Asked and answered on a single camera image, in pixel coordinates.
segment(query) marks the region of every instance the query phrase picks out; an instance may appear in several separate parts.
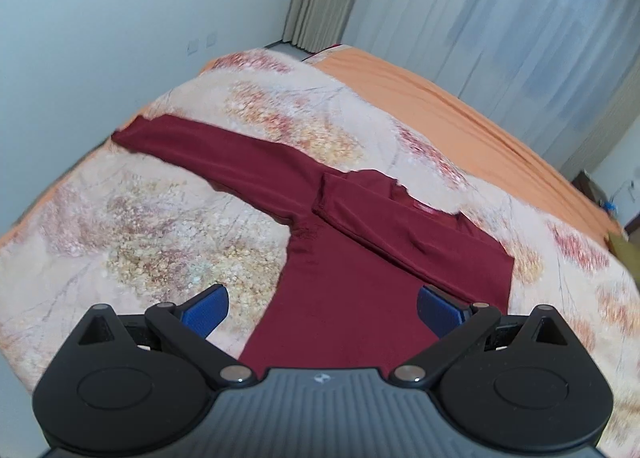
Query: blue gripper pad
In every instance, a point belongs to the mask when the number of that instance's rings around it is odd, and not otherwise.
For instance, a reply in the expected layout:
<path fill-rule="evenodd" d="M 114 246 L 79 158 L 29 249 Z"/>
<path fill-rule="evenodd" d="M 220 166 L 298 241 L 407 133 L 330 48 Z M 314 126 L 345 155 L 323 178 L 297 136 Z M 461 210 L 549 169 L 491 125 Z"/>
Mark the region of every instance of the blue gripper pad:
<path fill-rule="evenodd" d="M 205 338 L 226 317 L 229 311 L 229 295 L 221 285 L 213 290 L 207 289 L 184 303 L 181 310 L 182 324 Z"/>
<path fill-rule="evenodd" d="M 465 322 L 462 304 L 454 305 L 444 298 L 444 294 L 428 287 L 418 292 L 417 306 L 420 320 L 440 339 Z"/>

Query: wall socket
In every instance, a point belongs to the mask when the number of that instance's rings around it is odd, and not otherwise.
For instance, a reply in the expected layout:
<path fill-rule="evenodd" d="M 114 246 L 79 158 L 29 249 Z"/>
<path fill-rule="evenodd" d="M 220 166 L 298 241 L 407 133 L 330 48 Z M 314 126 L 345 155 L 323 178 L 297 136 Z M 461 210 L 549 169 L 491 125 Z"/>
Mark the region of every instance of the wall socket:
<path fill-rule="evenodd" d="M 218 33 L 215 31 L 209 32 L 209 35 L 207 36 L 207 48 L 213 47 L 216 44 L 217 40 L 218 40 Z"/>
<path fill-rule="evenodd" d="M 195 40 L 191 40 L 187 44 L 187 56 L 190 56 L 191 54 L 197 51 L 198 51 L 198 39 L 196 38 Z"/>

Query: logo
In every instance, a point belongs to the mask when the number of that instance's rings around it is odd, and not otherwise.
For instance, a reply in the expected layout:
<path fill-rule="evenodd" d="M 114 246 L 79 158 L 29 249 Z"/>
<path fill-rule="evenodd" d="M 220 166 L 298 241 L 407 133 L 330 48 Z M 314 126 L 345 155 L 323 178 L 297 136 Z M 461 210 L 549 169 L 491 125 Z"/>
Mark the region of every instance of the logo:
<path fill-rule="evenodd" d="M 331 380 L 331 375 L 327 375 L 326 373 L 319 373 L 318 375 L 314 376 L 314 380 L 318 384 L 324 384 L 325 382 L 329 382 L 329 380 Z"/>

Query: white wall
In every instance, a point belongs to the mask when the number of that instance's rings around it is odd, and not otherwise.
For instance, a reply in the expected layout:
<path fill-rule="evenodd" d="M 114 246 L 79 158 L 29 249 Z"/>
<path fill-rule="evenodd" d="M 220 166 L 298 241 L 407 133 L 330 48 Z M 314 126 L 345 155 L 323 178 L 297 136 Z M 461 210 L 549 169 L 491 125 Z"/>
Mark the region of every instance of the white wall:
<path fill-rule="evenodd" d="M 31 410 L 31 396 L 0 354 L 0 456 L 38 458 L 48 448 Z"/>
<path fill-rule="evenodd" d="M 614 203 L 618 207 L 618 220 L 623 226 L 640 212 L 640 117 L 591 177 L 609 197 L 627 180 L 633 180 L 635 188 L 629 189 L 625 185 L 616 195 Z"/>
<path fill-rule="evenodd" d="M 137 108 L 282 37 L 289 0 L 0 0 L 0 233 Z M 206 48 L 206 37 L 217 42 Z M 187 56 L 187 43 L 199 39 Z"/>

